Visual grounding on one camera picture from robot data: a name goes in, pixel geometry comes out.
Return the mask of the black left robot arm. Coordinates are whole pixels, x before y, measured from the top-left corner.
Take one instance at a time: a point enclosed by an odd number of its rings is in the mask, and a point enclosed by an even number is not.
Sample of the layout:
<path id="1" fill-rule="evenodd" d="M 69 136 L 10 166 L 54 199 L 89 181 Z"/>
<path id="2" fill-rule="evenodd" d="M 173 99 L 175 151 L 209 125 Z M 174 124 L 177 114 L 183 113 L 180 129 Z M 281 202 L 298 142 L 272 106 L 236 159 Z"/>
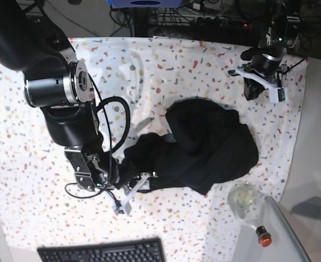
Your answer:
<path id="1" fill-rule="evenodd" d="M 240 58 L 247 63 L 235 72 L 244 78 L 246 100 L 255 100 L 264 91 L 272 103 L 288 100 L 283 77 L 291 67 L 282 60 L 298 40 L 300 6 L 300 1 L 272 1 L 258 45 L 241 53 Z"/>

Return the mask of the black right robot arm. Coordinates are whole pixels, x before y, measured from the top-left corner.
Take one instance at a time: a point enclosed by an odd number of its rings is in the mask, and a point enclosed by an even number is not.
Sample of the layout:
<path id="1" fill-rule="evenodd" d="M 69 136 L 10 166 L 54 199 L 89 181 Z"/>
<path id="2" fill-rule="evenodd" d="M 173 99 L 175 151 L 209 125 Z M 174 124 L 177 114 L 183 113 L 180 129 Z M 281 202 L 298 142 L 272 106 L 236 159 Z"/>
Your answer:
<path id="1" fill-rule="evenodd" d="M 81 60 L 68 62 L 71 44 L 51 19 L 31 20 L 16 1 L 0 1 L 0 63 L 24 75 L 26 102 L 39 108 L 52 140 L 65 148 L 77 185 L 92 192 L 120 188 L 118 163 L 102 149 L 98 112 L 120 97 L 102 99 Z"/>

